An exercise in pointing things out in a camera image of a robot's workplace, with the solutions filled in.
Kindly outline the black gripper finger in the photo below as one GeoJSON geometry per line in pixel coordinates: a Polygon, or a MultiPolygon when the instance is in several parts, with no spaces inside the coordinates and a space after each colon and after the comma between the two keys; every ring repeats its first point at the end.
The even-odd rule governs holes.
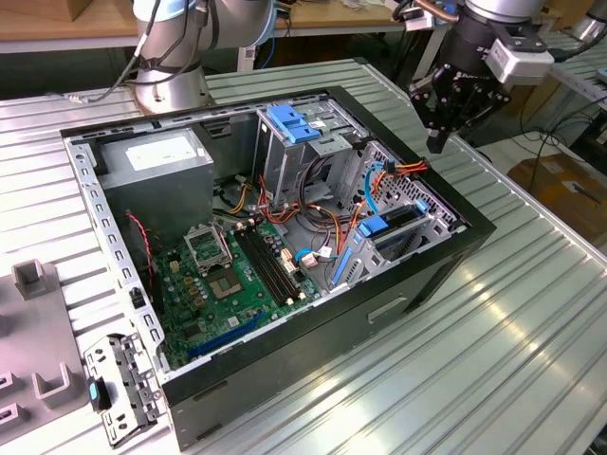
{"type": "Polygon", "coordinates": [[[435,151],[441,153],[450,135],[470,131],[509,101],[509,94],[500,85],[486,87],[473,84],[462,87],[456,84],[453,91],[441,98],[436,106],[439,120],[435,151]]]}
{"type": "Polygon", "coordinates": [[[419,119],[430,131],[427,148],[442,152],[449,138],[449,69],[437,66],[428,76],[410,86],[410,99],[419,119]]]}

